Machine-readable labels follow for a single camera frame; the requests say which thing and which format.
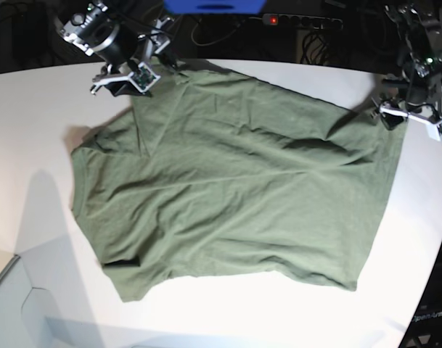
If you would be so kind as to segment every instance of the t-shirt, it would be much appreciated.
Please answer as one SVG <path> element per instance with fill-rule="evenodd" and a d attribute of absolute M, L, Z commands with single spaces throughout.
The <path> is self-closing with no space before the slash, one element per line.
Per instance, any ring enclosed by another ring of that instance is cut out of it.
<path fill-rule="evenodd" d="M 233 72 L 159 73 L 72 154 L 73 213 L 122 300 L 273 270 L 355 290 L 405 127 Z"/>

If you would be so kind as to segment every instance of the blue box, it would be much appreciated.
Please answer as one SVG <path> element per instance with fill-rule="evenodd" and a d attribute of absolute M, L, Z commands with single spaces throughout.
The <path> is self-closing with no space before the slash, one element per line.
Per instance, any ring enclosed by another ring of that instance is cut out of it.
<path fill-rule="evenodd" d="M 184 13 L 259 13 L 266 0 L 165 0 L 166 9 Z"/>

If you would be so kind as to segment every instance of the white table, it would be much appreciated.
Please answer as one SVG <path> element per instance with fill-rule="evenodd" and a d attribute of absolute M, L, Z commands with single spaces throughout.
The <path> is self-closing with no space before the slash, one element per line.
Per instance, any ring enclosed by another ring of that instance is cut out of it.
<path fill-rule="evenodd" d="M 375 77 L 265 62 L 213 61 L 354 108 Z M 0 249 L 22 256 L 45 310 L 77 347 L 397 347 L 442 239 L 442 144 L 410 122 L 390 200 L 356 292 L 278 273 L 179 278 L 122 303 L 70 212 L 69 152 L 129 107 L 88 93 L 100 65 L 0 75 Z"/>

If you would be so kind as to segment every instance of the green t-shirt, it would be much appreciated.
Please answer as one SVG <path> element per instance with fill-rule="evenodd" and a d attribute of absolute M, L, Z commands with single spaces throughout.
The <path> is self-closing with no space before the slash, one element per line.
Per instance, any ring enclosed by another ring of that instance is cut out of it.
<path fill-rule="evenodd" d="M 405 127 L 248 76 L 171 75 L 73 152 L 73 212 L 123 301 L 279 271 L 354 290 Z"/>

